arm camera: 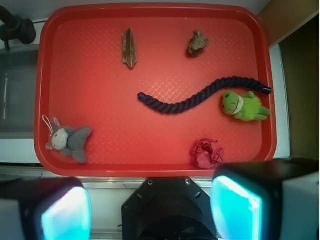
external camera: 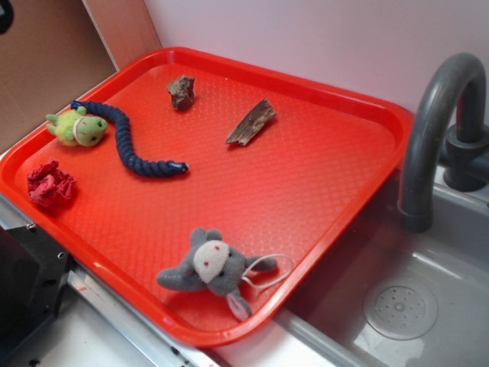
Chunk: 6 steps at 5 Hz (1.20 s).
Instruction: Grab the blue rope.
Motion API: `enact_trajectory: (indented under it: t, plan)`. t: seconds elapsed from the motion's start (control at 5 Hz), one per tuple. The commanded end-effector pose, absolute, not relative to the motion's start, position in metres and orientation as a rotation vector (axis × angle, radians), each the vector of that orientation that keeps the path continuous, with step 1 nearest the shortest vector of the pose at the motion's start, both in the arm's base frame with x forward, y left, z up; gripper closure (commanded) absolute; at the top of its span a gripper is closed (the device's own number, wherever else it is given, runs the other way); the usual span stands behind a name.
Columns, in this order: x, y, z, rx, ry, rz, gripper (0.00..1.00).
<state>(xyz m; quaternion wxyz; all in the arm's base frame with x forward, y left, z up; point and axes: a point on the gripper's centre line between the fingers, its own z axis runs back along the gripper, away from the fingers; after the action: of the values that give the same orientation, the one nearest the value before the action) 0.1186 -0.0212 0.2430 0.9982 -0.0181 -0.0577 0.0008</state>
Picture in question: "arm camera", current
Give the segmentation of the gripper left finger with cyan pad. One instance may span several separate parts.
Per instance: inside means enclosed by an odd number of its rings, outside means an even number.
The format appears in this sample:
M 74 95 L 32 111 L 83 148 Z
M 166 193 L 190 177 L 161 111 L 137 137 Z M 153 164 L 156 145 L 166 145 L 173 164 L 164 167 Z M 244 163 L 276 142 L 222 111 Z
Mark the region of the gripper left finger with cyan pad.
M 79 179 L 1 179 L 2 240 L 88 240 L 90 236 L 91 198 Z

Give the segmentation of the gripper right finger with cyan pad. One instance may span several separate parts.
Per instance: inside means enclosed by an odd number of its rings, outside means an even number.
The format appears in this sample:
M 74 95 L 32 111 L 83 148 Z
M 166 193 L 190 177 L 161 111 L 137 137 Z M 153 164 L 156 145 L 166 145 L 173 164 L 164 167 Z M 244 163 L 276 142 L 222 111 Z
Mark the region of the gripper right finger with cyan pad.
M 214 173 L 210 205 L 224 240 L 317 240 L 320 163 L 311 159 L 224 163 Z

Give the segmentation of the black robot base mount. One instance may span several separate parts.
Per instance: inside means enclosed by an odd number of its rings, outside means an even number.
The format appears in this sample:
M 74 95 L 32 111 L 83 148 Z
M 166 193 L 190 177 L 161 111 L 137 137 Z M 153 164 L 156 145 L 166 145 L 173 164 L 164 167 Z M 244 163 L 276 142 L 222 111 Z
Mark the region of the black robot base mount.
M 210 196 L 189 177 L 148 178 L 121 206 L 124 240 L 216 240 Z

